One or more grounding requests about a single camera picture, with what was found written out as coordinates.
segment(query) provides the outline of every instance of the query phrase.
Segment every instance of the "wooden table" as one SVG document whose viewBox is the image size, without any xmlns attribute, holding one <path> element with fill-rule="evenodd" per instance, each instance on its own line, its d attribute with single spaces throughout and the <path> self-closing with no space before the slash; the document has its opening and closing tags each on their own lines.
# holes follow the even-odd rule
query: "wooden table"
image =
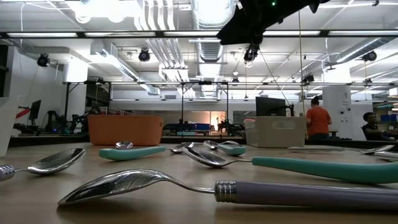
<svg viewBox="0 0 398 224">
<path fill-rule="evenodd" d="M 155 154 L 135 161 L 111 162 L 98 157 L 100 147 L 89 143 L 59 144 L 12 148 L 0 164 L 26 167 L 30 163 L 71 147 L 84 147 L 86 156 L 69 169 L 52 176 L 39 177 L 18 173 L 0 183 L 0 223 L 395 223 L 398 214 L 356 213 L 317 210 L 313 208 L 268 207 L 217 203 L 212 195 L 181 189 L 160 182 L 148 188 L 86 202 L 58 207 L 57 202 L 80 185 L 112 172 L 148 168 L 174 176 L 186 183 L 213 187 L 216 180 L 252 180 L 290 182 L 316 185 L 350 186 L 352 184 L 294 172 L 255 167 L 250 163 L 235 163 L 224 169 L 211 169 L 188 158 L 169 152 Z M 288 153 L 285 149 L 256 149 L 248 147 L 251 156 L 279 156 L 352 163 L 377 163 L 372 156 L 356 152 Z M 398 189 L 397 184 L 387 185 Z"/>
</svg>

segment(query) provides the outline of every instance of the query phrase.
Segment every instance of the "exposed ceiling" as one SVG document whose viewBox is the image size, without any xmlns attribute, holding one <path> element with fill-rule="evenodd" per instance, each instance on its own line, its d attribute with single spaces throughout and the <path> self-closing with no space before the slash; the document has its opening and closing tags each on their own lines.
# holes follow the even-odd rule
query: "exposed ceiling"
<svg viewBox="0 0 398 224">
<path fill-rule="evenodd" d="M 369 1 L 345 1 L 345 0 L 331 0 L 325 4 L 324 7 L 319 8 L 316 14 L 312 14 L 309 8 L 300 11 L 301 23 L 299 24 L 299 14 L 295 13 L 286 18 L 283 23 L 276 24 L 269 29 L 391 29 L 391 24 L 398 21 L 398 1 L 382 1 L 383 3 L 396 3 L 397 5 L 383 5 L 376 7 L 362 6 L 362 7 L 337 7 L 328 8 L 332 6 L 344 4 L 368 4 L 374 0 Z M 189 8 L 189 0 L 174 1 L 174 21 L 176 28 L 179 30 L 193 29 L 192 12 L 187 10 Z M 35 5 L 25 4 L 20 2 L 2 2 L 0 0 L 0 31 L 1 32 L 19 32 L 21 25 L 23 31 L 111 31 L 111 30 L 135 30 L 134 18 L 127 17 L 120 23 L 113 23 L 107 18 L 92 18 L 87 24 L 79 24 L 71 21 L 70 18 L 75 18 L 72 10 L 55 10 L 52 5 L 46 1 L 36 1 Z M 54 1 L 54 4 L 59 8 L 66 8 L 64 2 Z M 221 66 L 221 77 L 219 80 L 231 81 L 233 72 L 238 72 L 238 77 L 241 82 L 264 82 L 271 81 L 271 72 L 277 77 L 278 82 L 291 82 L 292 76 L 299 78 L 297 74 L 302 67 L 319 56 L 327 53 L 330 55 L 338 54 L 353 45 L 361 42 L 362 38 L 265 38 L 261 45 L 261 53 L 263 54 L 267 65 L 264 63 L 261 55 L 254 61 L 251 68 L 246 68 L 243 63 L 242 53 L 246 48 L 245 45 L 230 45 L 227 46 L 223 56 L 226 64 Z M 90 39 L 70 39 L 70 40 L 25 40 L 26 44 L 34 47 L 68 47 L 79 52 L 79 54 L 87 54 L 93 62 L 96 62 L 95 56 L 90 55 L 90 46 L 93 40 Z M 152 55 L 148 62 L 140 62 L 138 60 L 138 53 L 141 48 L 148 47 L 143 39 L 112 39 L 112 43 L 119 50 L 119 58 L 126 61 L 129 66 L 135 69 L 142 75 L 145 80 L 161 81 L 158 75 L 159 61 Z M 195 50 L 195 44 L 190 43 L 188 39 L 179 39 L 179 46 L 183 55 L 183 59 L 189 68 L 188 76 L 195 78 L 198 75 L 198 59 Z M 398 67 L 398 40 L 383 45 L 376 50 L 377 60 L 367 64 L 367 69 L 364 69 L 362 61 L 352 61 L 349 63 L 351 70 L 351 78 L 353 81 L 363 80 L 365 76 L 374 75 L 377 73 L 390 70 Z M 112 81 L 121 81 L 122 73 L 114 66 L 106 63 L 96 63 L 96 69 L 90 69 L 89 75 L 97 75 Z M 322 80 L 322 70 L 320 68 L 311 71 L 315 80 L 320 82 Z M 387 75 L 379 82 L 395 82 L 398 81 L 398 75 Z M 378 88 L 378 90 L 387 90 L 387 87 Z"/>
</svg>

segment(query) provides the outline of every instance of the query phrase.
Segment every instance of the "orange plastic bin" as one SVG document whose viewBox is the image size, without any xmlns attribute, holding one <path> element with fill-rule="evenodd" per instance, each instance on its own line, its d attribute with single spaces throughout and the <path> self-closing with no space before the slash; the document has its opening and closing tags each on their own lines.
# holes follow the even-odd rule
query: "orange plastic bin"
<svg viewBox="0 0 398 224">
<path fill-rule="evenodd" d="M 89 115 L 90 142 L 97 146 L 113 146 L 119 141 L 156 146 L 162 138 L 163 122 L 158 116 Z"/>
</svg>

